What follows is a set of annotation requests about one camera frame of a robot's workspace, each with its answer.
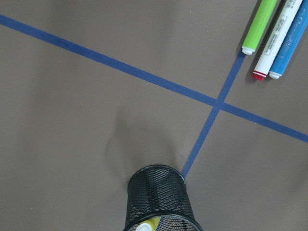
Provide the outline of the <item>yellow highlighter pen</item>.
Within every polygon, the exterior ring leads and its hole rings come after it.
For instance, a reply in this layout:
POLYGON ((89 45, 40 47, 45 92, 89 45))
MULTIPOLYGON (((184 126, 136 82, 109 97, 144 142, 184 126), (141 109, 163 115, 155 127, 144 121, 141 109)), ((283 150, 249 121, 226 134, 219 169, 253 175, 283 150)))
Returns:
POLYGON ((158 225, 160 223, 160 220, 161 220, 160 217, 155 217, 143 221, 137 226, 136 231, 156 231, 158 230, 158 225))

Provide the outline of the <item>blue highlighter pen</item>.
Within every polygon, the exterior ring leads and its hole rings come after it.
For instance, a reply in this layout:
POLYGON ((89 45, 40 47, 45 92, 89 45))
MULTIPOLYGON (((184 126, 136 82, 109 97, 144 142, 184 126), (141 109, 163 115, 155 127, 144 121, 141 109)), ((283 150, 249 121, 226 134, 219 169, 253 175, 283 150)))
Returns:
POLYGON ((308 1, 304 0, 287 32, 269 71, 272 79, 279 79, 286 71, 292 56, 308 26, 308 1))

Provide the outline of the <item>green highlighter pen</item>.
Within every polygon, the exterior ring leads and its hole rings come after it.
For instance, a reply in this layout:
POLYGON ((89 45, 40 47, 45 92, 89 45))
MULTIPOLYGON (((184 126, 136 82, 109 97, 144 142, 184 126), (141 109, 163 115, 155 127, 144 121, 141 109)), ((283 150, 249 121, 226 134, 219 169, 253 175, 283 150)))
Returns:
POLYGON ((242 44, 242 53, 252 55, 261 41, 277 0, 262 0, 242 44))

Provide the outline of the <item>red white marker pen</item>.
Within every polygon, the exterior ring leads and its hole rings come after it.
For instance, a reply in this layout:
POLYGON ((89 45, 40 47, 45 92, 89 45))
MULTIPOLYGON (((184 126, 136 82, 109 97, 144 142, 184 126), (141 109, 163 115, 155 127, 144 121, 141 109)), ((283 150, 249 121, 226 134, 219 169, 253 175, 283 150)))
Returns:
POLYGON ((286 0, 284 2, 270 37, 253 70, 253 79, 263 81, 267 77, 301 4, 302 0, 286 0))

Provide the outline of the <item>black mesh pen cup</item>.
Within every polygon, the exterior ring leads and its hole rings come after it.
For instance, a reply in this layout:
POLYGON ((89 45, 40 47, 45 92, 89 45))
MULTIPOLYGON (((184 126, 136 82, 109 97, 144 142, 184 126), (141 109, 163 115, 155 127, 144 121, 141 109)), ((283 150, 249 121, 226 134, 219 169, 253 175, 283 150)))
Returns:
POLYGON ((160 217, 157 231, 200 231, 187 195, 183 176, 166 165, 146 166, 130 178, 126 231, 151 218, 160 217))

